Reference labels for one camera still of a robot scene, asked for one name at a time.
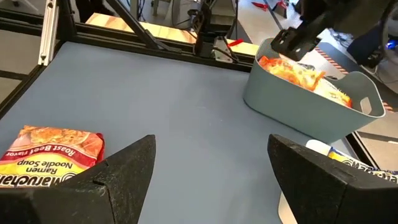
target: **wooden board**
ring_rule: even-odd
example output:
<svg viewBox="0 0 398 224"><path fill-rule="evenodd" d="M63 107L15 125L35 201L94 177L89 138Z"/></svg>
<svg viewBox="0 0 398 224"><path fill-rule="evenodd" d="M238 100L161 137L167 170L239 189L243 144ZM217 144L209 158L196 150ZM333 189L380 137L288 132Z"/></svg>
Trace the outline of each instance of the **wooden board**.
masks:
<svg viewBox="0 0 398 224"><path fill-rule="evenodd" d="M186 43L195 43L196 39L193 38L188 31L179 30L175 28L150 24L148 22L140 22L141 25L149 30L154 37L176 40L179 42L186 42ZM108 16L104 14L94 13L86 22L86 24L94 25L94 26L101 26L110 29L117 29L123 30L127 32L133 32L130 27L123 21L120 17ZM249 44L249 43L241 43L237 46L232 47L233 52L248 54L248 55L255 55L257 49L259 48L258 45Z"/></svg>

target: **gray table surface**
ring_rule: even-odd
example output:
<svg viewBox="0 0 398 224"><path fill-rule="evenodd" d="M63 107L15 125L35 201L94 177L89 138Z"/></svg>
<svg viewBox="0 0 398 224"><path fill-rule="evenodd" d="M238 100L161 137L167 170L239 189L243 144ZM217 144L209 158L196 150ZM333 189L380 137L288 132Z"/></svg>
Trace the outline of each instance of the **gray table surface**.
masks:
<svg viewBox="0 0 398 224"><path fill-rule="evenodd" d="M310 138L248 108L247 79L243 72L66 43L0 120L0 154L25 124L103 133L106 156L155 134L140 224L280 223L268 135L300 144ZM334 146L350 153L346 142Z"/></svg>

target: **orange food packaging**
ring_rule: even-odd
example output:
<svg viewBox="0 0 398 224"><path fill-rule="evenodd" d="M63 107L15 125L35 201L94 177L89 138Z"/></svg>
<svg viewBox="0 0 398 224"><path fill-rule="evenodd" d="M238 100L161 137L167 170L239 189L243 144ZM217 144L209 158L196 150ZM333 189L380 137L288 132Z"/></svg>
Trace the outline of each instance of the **orange food packaging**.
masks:
<svg viewBox="0 0 398 224"><path fill-rule="evenodd" d="M326 81L323 78L325 72L305 69L301 65L284 58L268 59L262 56L259 60L259 65L269 73L294 85L301 86L331 101L352 108L351 98Z"/></svg>
<svg viewBox="0 0 398 224"><path fill-rule="evenodd" d="M259 64L269 73L310 91L317 87L319 80L325 75L325 72L305 69L284 58L268 59L262 56Z"/></svg>
<svg viewBox="0 0 398 224"><path fill-rule="evenodd" d="M49 187L103 160L102 134L24 126L0 159L0 187Z"/></svg>

